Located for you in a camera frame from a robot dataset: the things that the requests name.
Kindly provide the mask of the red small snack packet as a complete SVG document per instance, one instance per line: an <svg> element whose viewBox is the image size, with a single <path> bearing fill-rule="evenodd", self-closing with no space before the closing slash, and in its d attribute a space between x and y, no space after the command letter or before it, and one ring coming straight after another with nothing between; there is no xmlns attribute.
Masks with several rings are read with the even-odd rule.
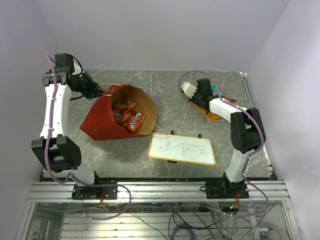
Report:
<svg viewBox="0 0 320 240"><path fill-rule="evenodd" d="M132 110L119 110L114 109L112 112L114 121L120 126L127 126L131 123L131 118L133 115Z"/></svg>

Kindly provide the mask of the orange striped snack packet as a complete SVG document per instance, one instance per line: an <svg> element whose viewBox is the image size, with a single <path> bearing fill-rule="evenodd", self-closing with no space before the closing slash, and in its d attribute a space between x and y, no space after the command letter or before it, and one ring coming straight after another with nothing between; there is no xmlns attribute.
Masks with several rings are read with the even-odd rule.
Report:
<svg viewBox="0 0 320 240"><path fill-rule="evenodd" d="M193 107L195 107L195 109L196 109L203 117L205 117L206 122L207 122L208 124L211 124L211 123L213 123L214 121L216 121L216 120L218 120L218 119L221 118L219 115L217 115L217 114L215 114L215 113L211 113L211 112L208 112L208 113L207 113L207 111L206 111L204 108L202 108L202 107L200 107L198 104L192 102L185 93L183 93L182 95L184 96L184 98L185 98Z"/></svg>

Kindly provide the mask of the orange Fox's candy packet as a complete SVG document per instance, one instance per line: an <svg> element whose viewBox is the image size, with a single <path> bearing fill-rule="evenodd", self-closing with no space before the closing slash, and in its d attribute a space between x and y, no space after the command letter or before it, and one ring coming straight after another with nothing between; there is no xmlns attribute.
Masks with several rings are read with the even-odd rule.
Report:
<svg viewBox="0 0 320 240"><path fill-rule="evenodd" d="M125 121L124 127L131 132L135 132L139 128L139 126L143 123L145 119L145 113L138 112L135 110L130 110L129 113L130 113L130 116Z"/></svg>

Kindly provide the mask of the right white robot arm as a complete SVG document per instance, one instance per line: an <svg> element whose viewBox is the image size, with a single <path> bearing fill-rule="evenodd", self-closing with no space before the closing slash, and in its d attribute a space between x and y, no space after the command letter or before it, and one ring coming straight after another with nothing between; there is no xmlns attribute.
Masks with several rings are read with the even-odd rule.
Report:
<svg viewBox="0 0 320 240"><path fill-rule="evenodd" d="M181 90L188 100L207 113L216 114L230 123L230 140L234 148L228 169L223 174L221 194L233 197L245 184L245 171L250 158L264 145L266 135L257 108L242 108L219 93L214 94L208 78L199 79L196 85L182 84Z"/></svg>

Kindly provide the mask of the teal Fox's candy packet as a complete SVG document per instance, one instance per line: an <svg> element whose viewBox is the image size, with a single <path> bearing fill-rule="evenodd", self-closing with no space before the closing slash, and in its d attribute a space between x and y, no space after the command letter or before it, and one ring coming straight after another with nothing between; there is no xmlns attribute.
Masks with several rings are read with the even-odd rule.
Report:
<svg viewBox="0 0 320 240"><path fill-rule="evenodd" d="M211 87L211 89L212 89L213 91L217 91L217 87L216 87L215 84L211 83L211 84L210 84L210 87Z"/></svg>

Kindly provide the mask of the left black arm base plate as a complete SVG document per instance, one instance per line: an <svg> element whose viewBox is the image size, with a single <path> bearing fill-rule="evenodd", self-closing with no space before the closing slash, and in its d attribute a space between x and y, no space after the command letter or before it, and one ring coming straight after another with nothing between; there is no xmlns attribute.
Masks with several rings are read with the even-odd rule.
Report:
<svg viewBox="0 0 320 240"><path fill-rule="evenodd" d="M75 184L73 186L71 199L72 200L115 200L118 194L118 187L90 187L90 186L79 186Z"/></svg>

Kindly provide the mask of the yellow M&M's candy packet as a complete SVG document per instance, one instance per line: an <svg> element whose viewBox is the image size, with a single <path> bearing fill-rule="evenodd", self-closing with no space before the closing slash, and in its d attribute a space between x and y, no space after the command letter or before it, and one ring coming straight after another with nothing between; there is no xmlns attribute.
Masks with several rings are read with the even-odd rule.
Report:
<svg viewBox="0 0 320 240"><path fill-rule="evenodd" d="M119 111L130 111L132 110L137 104L135 102L118 102L115 104L112 109L119 110Z"/></svg>

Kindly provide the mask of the aluminium rail frame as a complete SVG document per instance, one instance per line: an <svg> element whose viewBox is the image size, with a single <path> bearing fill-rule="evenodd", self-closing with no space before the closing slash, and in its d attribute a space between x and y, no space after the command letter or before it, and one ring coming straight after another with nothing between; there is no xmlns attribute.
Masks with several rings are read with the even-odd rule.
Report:
<svg viewBox="0 0 320 240"><path fill-rule="evenodd" d="M248 194L240 195L241 201L286 201L290 199L287 187L282 180L253 181L254 186L248 185ZM200 190L203 181L193 182L120 182L124 187L118 187L106 193L105 203L169 203L169 202L233 202L236 197L211 197ZM75 203L72 199L74 183L58 184L55 182L35 182L31 185L27 200L34 203Z"/></svg>

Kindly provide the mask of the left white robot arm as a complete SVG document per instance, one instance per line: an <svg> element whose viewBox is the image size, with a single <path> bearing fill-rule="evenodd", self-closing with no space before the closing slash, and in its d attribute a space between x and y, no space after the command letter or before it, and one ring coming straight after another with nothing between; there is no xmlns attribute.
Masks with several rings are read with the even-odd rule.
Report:
<svg viewBox="0 0 320 240"><path fill-rule="evenodd" d="M32 140L31 149L55 182L65 184L72 179L78 186L85 186L89 198L96 199L102 193L101 182L96 172L82 162L80 147L68 136L68 111L73 92L88 100L107 93L73 55L57 53L54 58L46 58L50 70L42 78L45 117L39 138Z"/></svg>

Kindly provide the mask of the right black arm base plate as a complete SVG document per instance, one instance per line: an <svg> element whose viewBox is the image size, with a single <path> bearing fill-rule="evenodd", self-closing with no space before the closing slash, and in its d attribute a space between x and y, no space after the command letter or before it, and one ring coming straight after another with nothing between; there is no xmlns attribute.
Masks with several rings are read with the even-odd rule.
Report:
<svg viewBox="0 0 320 240"><path fill-rule="evenodd" d="M228 183L220 181L208 181L204 186L199 188L204 192L207 199L235 199L238 196L240 199L248 199L249 192L244 181L240 183Z"/></svg>

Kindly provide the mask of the red paper bag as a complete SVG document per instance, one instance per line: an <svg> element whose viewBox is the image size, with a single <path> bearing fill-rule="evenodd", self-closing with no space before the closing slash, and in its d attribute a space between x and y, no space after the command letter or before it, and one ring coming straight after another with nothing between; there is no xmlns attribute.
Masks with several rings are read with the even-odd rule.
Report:
<svg viewBox="0 0 320 240"><path fill-rule="evenodd" d="M113 109L118 103L136 103L133 110L142 114L142 123L136 130L116 121ZM79 128L95 141L138 138L151 134L156 120L156 104L143 89L130 84L113 84L95 101Z"/></svg>

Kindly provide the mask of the small whiteboard orange frame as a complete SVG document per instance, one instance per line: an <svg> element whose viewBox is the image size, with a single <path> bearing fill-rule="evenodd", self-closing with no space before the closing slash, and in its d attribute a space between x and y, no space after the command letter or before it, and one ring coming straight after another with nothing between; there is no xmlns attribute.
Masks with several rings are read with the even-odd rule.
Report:
<svg viewBox="0 0 320 240"><path fill-rule="evenodd" d="M216 165L211 140L200 137L155 133L150 141L148 156L185 164Z"/></svg>

